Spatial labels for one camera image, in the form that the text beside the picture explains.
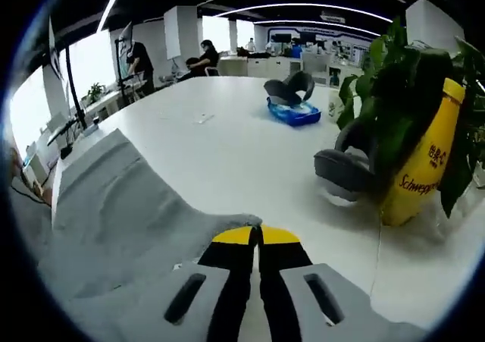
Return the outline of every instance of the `yellow bottle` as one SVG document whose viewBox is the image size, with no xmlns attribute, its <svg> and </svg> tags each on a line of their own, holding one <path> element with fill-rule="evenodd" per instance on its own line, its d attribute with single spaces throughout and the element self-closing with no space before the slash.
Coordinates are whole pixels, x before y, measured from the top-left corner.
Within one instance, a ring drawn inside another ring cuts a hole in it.
<svg viewBox="0 0 485 342">
<path fill-rule="evenodd" d="M 380 206 L 380 220 L 383 224 L 399 226 L 407 222 L 420 212 L 421 204 L 438 187 L 452 148 L 456 121 L 464 97 L 465 89 L 446 78 L 440 109 L 396 175 Z"/>
</svg>

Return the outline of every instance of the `potted plant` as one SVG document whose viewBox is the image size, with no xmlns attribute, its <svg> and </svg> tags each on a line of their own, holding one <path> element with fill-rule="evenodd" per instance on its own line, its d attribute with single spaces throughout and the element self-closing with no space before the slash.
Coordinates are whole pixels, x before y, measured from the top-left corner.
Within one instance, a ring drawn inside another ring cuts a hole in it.
<svg viewBox="0 0 485 342">
<path fill-rule="evenodd" d="M 101 98 L 101 94 L 105 91 L 105 86 L 100 85 L 99 83 L 94 83 L 91 86 L 91 89 L 88 91 L 88 103 L 91 105 L 92 103 L 98 101 Z"/>
<path fill-rule="evenodd" d="M 396 172 L 429 127 L 449 77 L 465 87 L 452 151 L 440 181 L 441 204 L 447 217 L 472 181 L 477 164 L 485 169 L 485 93 L 477 79 L 485 74 L 485 57 L 458 39 L 460 52 L 450 58 L 439 49 L 408 45 L 399 19 L 370 47 L 370 63 L 360 77 L 344 79 L 339 97 L 345 108 L 337 120 L 342 130 L 354 120 L 354 98 L 360 97 L 359 120 L 377 139 L 375 172 L 386 193 Z M 355 82 L 356 94 L 350 89 Z"/>
</svg>

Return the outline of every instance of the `blue tray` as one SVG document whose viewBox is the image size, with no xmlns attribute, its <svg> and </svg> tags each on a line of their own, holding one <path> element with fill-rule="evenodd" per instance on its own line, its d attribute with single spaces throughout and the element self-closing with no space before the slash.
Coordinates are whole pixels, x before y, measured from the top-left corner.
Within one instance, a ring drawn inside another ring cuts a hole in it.
<svg viewBox="0 0 485 342">
<path fill-rule="evenodd" d="M 319 122 L 321 117 L 321 111 L 307 102 L 290 107 L 288 105 L 271 103 L 269 97 L 267 98 L 267 101 L 271 114 L 291 127 L 303 126 L 304 124 L 315 124 Z"/>
</svg>

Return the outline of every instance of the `window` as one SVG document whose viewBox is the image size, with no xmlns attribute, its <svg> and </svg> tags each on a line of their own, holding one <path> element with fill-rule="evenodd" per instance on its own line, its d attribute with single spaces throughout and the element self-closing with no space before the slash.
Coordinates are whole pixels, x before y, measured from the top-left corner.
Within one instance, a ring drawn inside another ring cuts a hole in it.
<svg viewBox="0 0 485 342">
<path fill-rule="evenodd" d="M 211 40 L 217 52 L 230 50 L 229 21 L 223 17 L 202 16 L 202 36 Z"/>
<path fill-rule="evenodd" d="M 116 80 L 111 55 L 111 42 L 107 30 L 95 33 L 70 45 L 69 53 L 74 88 L 79 100 L 88 94 L 94 83 L 108 86 Z M 59 61 L 61 62 L 64 81 L 67 82 L 65 50 L 59 55 Z M 69 106 L 72 108 L 74 106 L 72 95 L 66 93 L 66 96 L 69 96 Z"/>
<path fill-rule="evenodd" d="M 245 48 L 249 39 L 255 37 L 255 25 L 253 22 L 236 20 L 237 27 L 237 47 Z"/>
<path fill-rule="evenodd" d="M 27 147 L 39 139 L 41 127 L 50 118 L 44 76 L 42 67 L 39 67 L 23 82 L 10 103 L 12 132 L 21 158 L 26 157 Z"/>
</svg>

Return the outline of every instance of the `black pole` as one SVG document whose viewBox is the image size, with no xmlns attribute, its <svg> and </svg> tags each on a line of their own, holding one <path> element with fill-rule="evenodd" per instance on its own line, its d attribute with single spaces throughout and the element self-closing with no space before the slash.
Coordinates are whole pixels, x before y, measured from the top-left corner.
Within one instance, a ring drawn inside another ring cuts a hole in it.
<svg viewBox="0 0 485 342">
<path fill-rule="evenodd" d="M 85 130 L 87 126 L 86 126 L 86 122 L 84 121 L 84 111 L 79 106 L 79 102 L 77 101 L 76 90 L 74 89 L 73 73 L 70 69 L 70 55 L 69 55 L 68 45 L 66 45 L 66 66 L 67 66 L 67 76 L 69 77 L 70 92 L 73 95 L 74 105 L 76 106 L 77 118 L 79 119 L 81 126 L 83 126 L 83 129 Z"/>
<path fill-rule="evenodd" d="M 118 72 L 118 86 L 121 89 L 121 98 L 123 98 L 123 105 L 127 105 L 128 101 L 124 94 L 124 81 L 121 78 L 121 66 L 120 66 L 120 40 L 116 39 L 114 41 L 115 50 L 116 50 L 116 68 Z"/>
</svg>

